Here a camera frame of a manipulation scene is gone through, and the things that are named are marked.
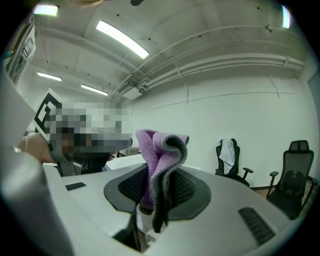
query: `rectangular light fixture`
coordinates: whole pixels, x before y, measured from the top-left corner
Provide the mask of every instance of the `rectangular light fixture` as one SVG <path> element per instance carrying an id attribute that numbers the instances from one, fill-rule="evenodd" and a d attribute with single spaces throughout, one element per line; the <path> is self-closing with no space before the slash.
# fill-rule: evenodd
<path id="1" fill-rule="evenodd" d="M 62 82 L 61 77 L 58 77 L 58 76 L 54 76 L 54 75 L 50 75 L 50 74 L 45 74 L 45 73 L 41 73 L 41 72 L 38 72 L 38 75 L 39 75 L 40 77 L 49 78 L 49 79 L 53 79 L 53 80 L 57 80 L 57 81 L 59 81 L 59 82 Z"/>
<path id="2" fill-rule="evenodd" d="M 41 14 L 41 15 L 57 16 L 58 7 L 55 5 L 37 4 L 33 9 L 33 13 Z"/>
<path id="3" fill-rule="evenodd" d="M 106 92 L 104 92 L 104 91 L 102 91 L 102 90 L 97 90 L 97 89 L 95 89 L 95 88 L 86 86 L 86 85 L 84 85 L 84 84 L 81 84 L 81 87 L 84 88 L 84 89 L 93 91 L 93 92 L 95 92 L 95 93 L 102 94 L 102 95 L 104 95 L 104 96 L 108 96 L 108 93 L 106 93 Z"/>
<path id="4" fill-rule="evenodd" d="M 131 51 L 135 52 L 139 55 L 142 59 L 147 57 L 149 53 L 143 49 L 139 44 L 133 41 L 130 37 L 116 29 L 115 27 L 105 23 L 104 21 L 100 20 L 96 29 L 107 34 L 108 36 L 114 38 L 115 40 L 119 41 L 121 44 L 128 47 Z"/>
<path id="5" fill-rule="evenodd" d="M 282 5 L 282 27 L 288 29 L 290 27 L 290 12 Z"/>

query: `white garment on chair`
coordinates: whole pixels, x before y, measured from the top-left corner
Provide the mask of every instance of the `white garment on chair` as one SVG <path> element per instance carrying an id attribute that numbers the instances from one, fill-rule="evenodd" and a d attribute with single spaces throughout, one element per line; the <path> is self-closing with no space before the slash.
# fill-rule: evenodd
<path id="1" fill-rule="evenodd" d="M 235 165 L 235 148 L 234 143 L 230 138 L 222 139 L 222 148 L 219 158 L 224 164 L 224 174 L 228 174 L 231 168 Z"/>

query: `purple cloth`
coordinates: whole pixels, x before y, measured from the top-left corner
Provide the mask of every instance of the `purple cloth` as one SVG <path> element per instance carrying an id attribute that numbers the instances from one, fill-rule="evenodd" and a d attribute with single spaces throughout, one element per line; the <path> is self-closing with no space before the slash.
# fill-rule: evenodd
<path id="1" fill-rule="evenodd" d="M 156 211 L 159 194 L 164 193 L 164 197 L 168 194 L 170 173 L 186 161 L 189 136 L 148 129 L 137 130 L 135 135 L 148 165 L 145 194 L 140 201 L 140 208 Z M 163 174 L 163 180 L 160 180 L 159 186 L 157 179 L 160 174 Z"/>

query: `microfiber cloth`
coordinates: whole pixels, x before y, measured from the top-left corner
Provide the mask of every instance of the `microfiber cloth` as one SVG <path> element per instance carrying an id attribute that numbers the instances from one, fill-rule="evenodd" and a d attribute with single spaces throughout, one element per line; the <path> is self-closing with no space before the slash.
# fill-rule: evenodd
<path id="1" fill-rule="evenodd" d="M 139 209 L 147 215 L 154 211 L 152 226 L 158 233 L 171 205 L 170 174 L 186 161 L 189 136 L 148 129 L 137 130 L 135 135 L 148 165 L 145 194 Z"/>

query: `person's hand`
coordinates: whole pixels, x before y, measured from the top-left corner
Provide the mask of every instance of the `person's hand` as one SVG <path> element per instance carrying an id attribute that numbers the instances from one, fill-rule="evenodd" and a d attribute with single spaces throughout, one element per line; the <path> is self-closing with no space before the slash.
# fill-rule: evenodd
<path id="1" fill-rule="evenodd" d="M 36 133 L 28 137 L 23 137 L 19 144 L 19 148 L 21 149 L 22 152 L 27 152 L 30 155 L 34 156 L 36 159 L 38 159 L 38 161 L 41 164 L 56 163 L 52 159 L 49 153 L 46 139 L 40 133 Z"/>

